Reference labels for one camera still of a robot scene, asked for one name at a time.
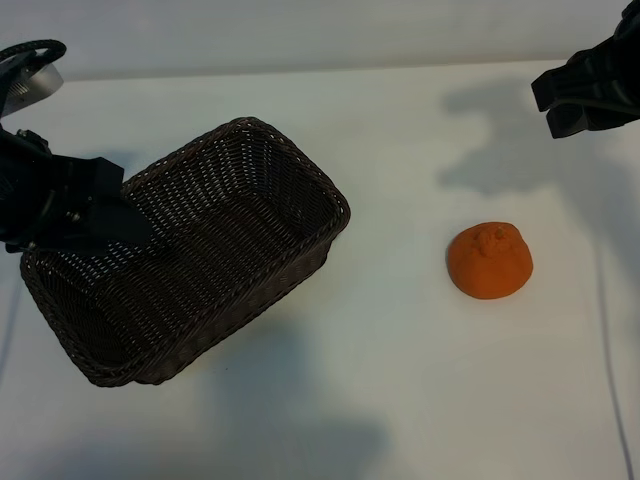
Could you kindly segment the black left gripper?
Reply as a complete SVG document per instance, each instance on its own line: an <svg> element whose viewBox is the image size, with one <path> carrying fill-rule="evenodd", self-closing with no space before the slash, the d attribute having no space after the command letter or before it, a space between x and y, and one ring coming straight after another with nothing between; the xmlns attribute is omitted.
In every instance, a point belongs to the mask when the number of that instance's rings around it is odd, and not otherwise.
<svg viewBox="0 0 640 480"><path fill-rule="evenodd" d="M102 158L54 155L31 131L1 132L1 241L10 253L104 253L144 244L151 224L121 198L124 170Z"/></svg>

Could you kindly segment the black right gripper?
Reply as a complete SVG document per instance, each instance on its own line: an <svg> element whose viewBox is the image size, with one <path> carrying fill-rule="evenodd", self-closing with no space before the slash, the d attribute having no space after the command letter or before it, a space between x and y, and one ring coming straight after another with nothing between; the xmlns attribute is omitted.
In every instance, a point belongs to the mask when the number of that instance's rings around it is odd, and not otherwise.
<svg viewBox="0 0 640 480"><path fill-rule="evenodd" d="M639 3L623 10L611 37L544 72L532 91L538 110L549 110L546 120L554 139L638 121Z"/></svg>

